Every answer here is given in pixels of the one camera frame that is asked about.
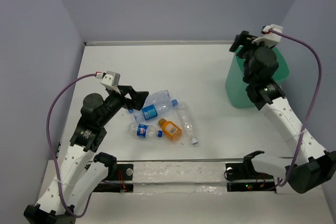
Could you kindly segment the green plastic bin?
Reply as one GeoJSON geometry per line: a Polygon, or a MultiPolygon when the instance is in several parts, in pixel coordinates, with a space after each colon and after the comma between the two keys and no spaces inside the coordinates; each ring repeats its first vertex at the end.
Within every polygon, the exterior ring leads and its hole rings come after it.
{"type": "MultiPolygon", "coordinates": [[[[247,84],[243,81],[244,61],[237,56],[241,49],[242,46],[239,46],[234,52],[225,82],[225,90],[229,101],[231,105],[237,109],[251,108],[254,106],[246,92],[247,84]]],[[[281,85],[289,77],[290,70],[279,49],[273,48],[272,50],[275,52],[279,63],[279,68],[274,73],[273,79],[281,85]]]]}

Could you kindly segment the orange juice bottle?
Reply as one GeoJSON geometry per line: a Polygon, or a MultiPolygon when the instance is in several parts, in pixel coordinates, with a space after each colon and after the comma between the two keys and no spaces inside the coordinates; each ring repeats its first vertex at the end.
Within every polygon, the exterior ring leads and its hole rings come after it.
{"type": "Polygon", "coordinates": [[[166,119],[159,119],[158,125],[162,129],[165,136],[172,142],[176,142],[182,136],[182,130],[172,121],[166,119]]]}

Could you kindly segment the large crushed blue-label bottle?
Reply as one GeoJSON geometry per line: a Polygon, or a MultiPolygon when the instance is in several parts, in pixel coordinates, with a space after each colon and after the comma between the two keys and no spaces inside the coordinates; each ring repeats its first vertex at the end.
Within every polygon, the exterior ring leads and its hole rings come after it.
{"type": "Polygon", "coordinates": [[[169,112],[178,105],[176,99],[171,99],[168,90],[150,94],[140,110],[129,110],[136,122],[149,121],[169,112]]]}

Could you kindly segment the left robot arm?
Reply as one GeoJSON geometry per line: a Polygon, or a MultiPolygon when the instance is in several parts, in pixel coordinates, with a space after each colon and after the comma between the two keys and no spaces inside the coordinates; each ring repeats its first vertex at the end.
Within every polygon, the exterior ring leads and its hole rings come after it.
{"type": "Polygon", "coordinates": [[[56,176],[39,200],[24,211],[30,223],[75,223],[85,214],[98,184],[115,176],[116,157],[97,152],[107,134],[104,127],[121,108],[140,110],[149,92],[131,86],[107,92],[106,98],[98,93],[84,98],[81,118],[56,176]]]}

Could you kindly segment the small pepsi bottle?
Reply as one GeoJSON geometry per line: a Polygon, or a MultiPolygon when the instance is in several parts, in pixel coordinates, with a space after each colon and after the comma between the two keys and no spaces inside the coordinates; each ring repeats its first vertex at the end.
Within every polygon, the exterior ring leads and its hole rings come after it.
{"type": "Polygon", "coordinates": [[[163,136],[163,132],[154,126],[139,123],[131,123],[129,125],[129,134],[133,137],[146,139],[161,138],[163,136]]]}

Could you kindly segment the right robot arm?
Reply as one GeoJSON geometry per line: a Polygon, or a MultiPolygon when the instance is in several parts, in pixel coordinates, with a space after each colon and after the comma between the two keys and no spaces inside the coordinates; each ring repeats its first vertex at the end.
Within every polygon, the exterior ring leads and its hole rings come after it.
{"type": "Polygon", "coordinates": [[[299,194],[329,181],[335,174],[335,152],[329,152],[307,130],[307,123],[319,92],[321,77],[306,118],[299,120],[273,75],[279,67],[273,49],[285,37],[282,27],[268,25],[263,36],[256,37],[243,30],[230,51],[243,60],[243,82],[254,106],[273,124],[293,153],[292,160],[254,151],[243,158],[241,171],[248,178],[268,174],[278,179],[277,186],[289,184],[299,194]]]}

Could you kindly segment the clear bottle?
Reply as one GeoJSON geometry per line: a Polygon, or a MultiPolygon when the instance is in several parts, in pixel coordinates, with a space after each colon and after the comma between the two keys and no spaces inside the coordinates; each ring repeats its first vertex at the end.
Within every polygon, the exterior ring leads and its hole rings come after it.
{"type": "Polygon", "coordinates": [[[198,144],[195,123],[191,110],[185,102],[179,102],[175,108],[177,117],[183,127],[183,132],[192,145],[198,144]]]}

